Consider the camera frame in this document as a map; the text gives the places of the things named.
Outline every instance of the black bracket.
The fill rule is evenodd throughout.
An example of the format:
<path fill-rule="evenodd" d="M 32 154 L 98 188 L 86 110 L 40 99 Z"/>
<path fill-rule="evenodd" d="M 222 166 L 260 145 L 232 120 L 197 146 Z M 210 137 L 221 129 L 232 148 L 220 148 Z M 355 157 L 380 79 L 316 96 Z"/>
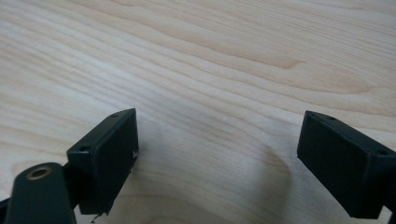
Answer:
<path fill-rule="evenodd" d="M 351 217 L 396 212 L 396 153 L 327 115 L 306 111 L 298 158 Z"/>
<path fill-rule="evenodd" d="M 110 211 L 138 154 L 136 113 L 108 116 L 67 150 L 65 166 L 48 162 L 20 173 L 0 202 L 0 223 L 76 223 Z"/>

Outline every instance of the wooden table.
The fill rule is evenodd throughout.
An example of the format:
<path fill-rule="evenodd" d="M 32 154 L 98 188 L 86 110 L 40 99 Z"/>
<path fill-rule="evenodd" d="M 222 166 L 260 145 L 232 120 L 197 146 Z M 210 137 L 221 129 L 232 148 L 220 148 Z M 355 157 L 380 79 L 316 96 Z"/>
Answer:
<path fill-rule="evenodd" d="M 313 110 L 396 149 L 394 0 L 6 0 L 0 76 L 1 199 L 136 108 L 138 163 L 96 223 L 388 221 L 350 218 L 296 148 Z"/>

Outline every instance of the wood grain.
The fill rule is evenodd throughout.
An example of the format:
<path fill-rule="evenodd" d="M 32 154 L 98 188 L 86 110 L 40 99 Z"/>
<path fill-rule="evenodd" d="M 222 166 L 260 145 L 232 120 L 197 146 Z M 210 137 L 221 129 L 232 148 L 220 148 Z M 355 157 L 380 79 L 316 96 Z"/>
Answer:
<path fill-rule="evenodd" d="M 0 198 L 134 107 L 140 158 L 96 223 L 386 223 L 296 148 L 314 110 L 396 149 L 395 62 L 393 0 L 0 1 Z"/>

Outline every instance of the screw hole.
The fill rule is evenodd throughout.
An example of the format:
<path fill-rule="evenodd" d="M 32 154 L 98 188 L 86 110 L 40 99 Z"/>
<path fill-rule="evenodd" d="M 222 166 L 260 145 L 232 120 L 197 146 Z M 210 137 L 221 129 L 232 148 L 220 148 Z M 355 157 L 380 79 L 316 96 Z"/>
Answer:
<path fill-rule="evenodd" d="M 26 177 L 30 180 L 40 179 L 51 173 L 52 169 L 48 166 L 41 166 L 31 171 Z"/>
<path fill-rule="evenodd" d="M 388 152 L 384 151 L 384 150 L 378 150 L 376 153 L 380 154 L 380 155 L 388 155 Z"/>
<path fill-rule="evenodd" d="M 91 147 L 85 146 L 85 147 L 81 147 L 79 149 L 79 151 L 88 151 Z"/>

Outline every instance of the light wood tabletop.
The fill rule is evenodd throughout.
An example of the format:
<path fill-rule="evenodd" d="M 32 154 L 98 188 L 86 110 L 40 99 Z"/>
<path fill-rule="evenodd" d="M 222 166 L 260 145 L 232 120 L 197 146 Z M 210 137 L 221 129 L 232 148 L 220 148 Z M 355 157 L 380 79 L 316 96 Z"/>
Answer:
<path fill-rule="evenodd" d="M 349 217 L 296 150 L 305 110 L 396 149 L 394 0 L 5 0 L 0 76 L 0 200 L 136 108 L 138 162 L 95 223 L 388 222 Z"/>

